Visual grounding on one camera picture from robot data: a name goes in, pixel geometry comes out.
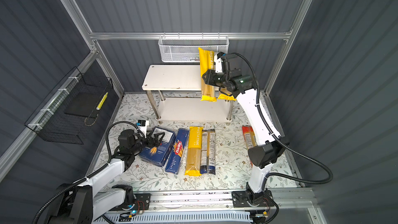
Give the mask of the yellow Pastatime spaghetti bag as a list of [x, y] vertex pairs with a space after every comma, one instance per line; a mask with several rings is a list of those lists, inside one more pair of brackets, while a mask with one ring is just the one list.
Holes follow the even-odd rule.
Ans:
[[219, 87], [219, 96], [217, 99], [226, 100], [226, 101], [236, 101], [236, 98], [232, 95], [232, 93], [223, 87]]
[[209, 70], [214, 69], [214, 55], [213, 51], [198, 48], [200, 55], [200, 73], [201, 73], [201, 101], [216, 102], [215, 90], [213, 86], [205, 84], [202, 76]]

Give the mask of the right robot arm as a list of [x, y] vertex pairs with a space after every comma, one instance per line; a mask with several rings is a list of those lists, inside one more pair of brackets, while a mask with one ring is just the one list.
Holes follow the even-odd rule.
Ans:
[[240, 69], [226, 73], [207, 70], [202, 79], [206, 85], [225, 88], [243, 108], [256, 137], [256, 146], [248, 149], [252, 171], [245, 193], [237, 197], [241, 205], [258, 206], [263, 202], [271, 205], [266, 193], [266, 181], [277, 159], [285, 151], [273, 135], [278, 131], [269, 123], [269, 117], [259, 99], [259, 90], [251, 76], [243, 76]]

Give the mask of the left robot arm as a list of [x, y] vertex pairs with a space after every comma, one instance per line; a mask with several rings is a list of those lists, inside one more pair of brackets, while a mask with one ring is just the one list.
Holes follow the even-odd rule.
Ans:
[[119, 146], [110, 160], [88, 176], [70, 185], [61, 185], [59, 192], [44, 204], [32, 222], [36, 224], [45, 210], [48, 211], [47, 224], [90, 224], [115, 207], [124, 211], [140, 208], [131, 186], [115, 185], [105, 193], [101, 190], [129, 169], [145, 148], [159, 147], [164, 138], [164, 131], [147, 135], [141, 130], [122, 131], [118, 137]]

